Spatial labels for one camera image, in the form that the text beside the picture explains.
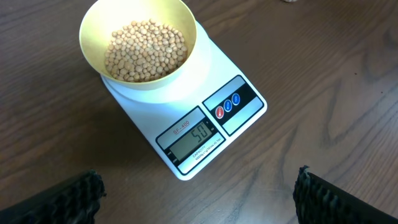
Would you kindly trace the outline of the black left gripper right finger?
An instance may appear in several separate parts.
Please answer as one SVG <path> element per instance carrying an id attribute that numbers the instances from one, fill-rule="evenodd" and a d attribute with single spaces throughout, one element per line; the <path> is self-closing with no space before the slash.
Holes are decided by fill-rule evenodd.
<path id="1" fill-rule="evenodd" d="M 300 224 L 397 224 L 394 218 L 308 171 L 299 169 L 293 199 Z"/>

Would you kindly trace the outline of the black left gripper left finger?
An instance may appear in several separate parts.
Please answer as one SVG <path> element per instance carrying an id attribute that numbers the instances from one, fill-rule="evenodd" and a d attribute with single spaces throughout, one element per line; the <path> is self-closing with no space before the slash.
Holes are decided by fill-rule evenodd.
<path id="1" fill-rule="evenodd" d="M 94 224 L 105 196 L 101 176 L 88 170 L 1 210 L 1 223 Z"/>

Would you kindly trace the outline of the yellow plastic bowl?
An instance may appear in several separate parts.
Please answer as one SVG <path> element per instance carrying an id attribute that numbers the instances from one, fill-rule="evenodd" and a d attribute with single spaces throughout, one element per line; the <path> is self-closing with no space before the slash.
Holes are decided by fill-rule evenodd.
<path id="1" fill-rule="evenodd" d="M 86 61 L 102 77 L 133 90 L 155 90 L 172 83 L 181 76 L 181 68 L 164 78 L 145 83 L 117 80 L 106 70 L 105 52 L 111 33 L 131 25 L 133 21 L 148 22 L 150 19 L 170 25 L 183 34 L 188 47 L 188 60 L 182 68 L 187 68 L 192 54 L 197 51 L 198 26 L 191 10 L 181 0 L 96 1 L 84 15 L 79 31 L 80 48 Z"/>

